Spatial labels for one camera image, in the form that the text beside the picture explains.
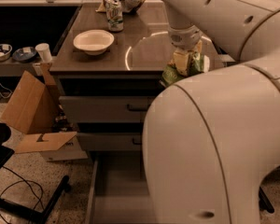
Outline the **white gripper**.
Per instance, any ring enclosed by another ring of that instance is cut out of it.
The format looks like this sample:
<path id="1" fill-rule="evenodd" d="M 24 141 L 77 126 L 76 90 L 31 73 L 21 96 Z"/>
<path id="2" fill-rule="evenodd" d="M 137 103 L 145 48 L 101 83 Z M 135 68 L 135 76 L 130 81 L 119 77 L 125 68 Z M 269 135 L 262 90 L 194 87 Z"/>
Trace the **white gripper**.
<path id="1" fill-rule="evenodd" d="M 186 29 L 168 29 L 168 35 L 171 43 L 176 47 L 184 50 L 191 50 L 195 47 L 195 51 L 201 53 L 203 49 L 203 42 L 201 39 L 202 32 L 195 25 Z M 176 50 L 174 52 L 174 63 L 177 72 L 186 77 L 189 68 L 189 54 L 183 50 Z"/>

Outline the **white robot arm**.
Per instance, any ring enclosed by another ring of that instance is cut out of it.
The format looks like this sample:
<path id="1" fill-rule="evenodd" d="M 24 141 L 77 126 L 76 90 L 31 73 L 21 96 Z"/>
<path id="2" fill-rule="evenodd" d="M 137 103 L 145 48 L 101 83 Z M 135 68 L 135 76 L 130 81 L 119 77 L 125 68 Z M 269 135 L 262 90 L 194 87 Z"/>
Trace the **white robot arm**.
<path id="1" fill-rule="evenodd" d="M 259 186 L 280 165 L 280 2 L 162 0 L 234 65 L 185 78 L 151 104 L 143 159 L 159 224 L 260 224 Z"/>

